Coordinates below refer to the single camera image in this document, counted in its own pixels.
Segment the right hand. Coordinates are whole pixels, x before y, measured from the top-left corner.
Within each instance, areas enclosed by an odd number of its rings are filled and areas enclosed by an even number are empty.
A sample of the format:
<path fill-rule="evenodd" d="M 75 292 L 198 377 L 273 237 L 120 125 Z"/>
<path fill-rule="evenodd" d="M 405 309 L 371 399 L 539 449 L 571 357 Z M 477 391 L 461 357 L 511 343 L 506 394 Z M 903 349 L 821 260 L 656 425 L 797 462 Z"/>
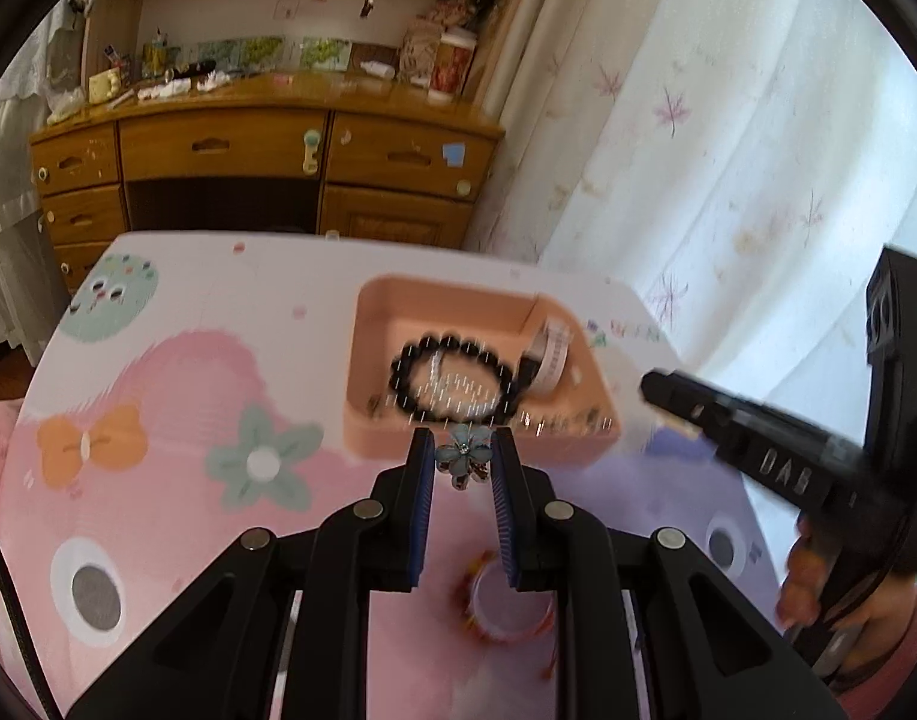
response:
<path fill-rule="evenodd" d="M 787 577 L 777 601 L 778 619 L 785 628 L 793 624 L 810 626 L 817 621 L 819 594 L 831 572 L 828 561 L 813 550 L 811 525 L 805 515 L 798 517 L 796 529 L 798 539 L 790 550 Z M 837 621 L 838 628 L 860 629 L 839 673 L 852 676 L 883 663 L 909 632 L 915 608 L 917 578 L 889 574 L 862 605 Z"/>

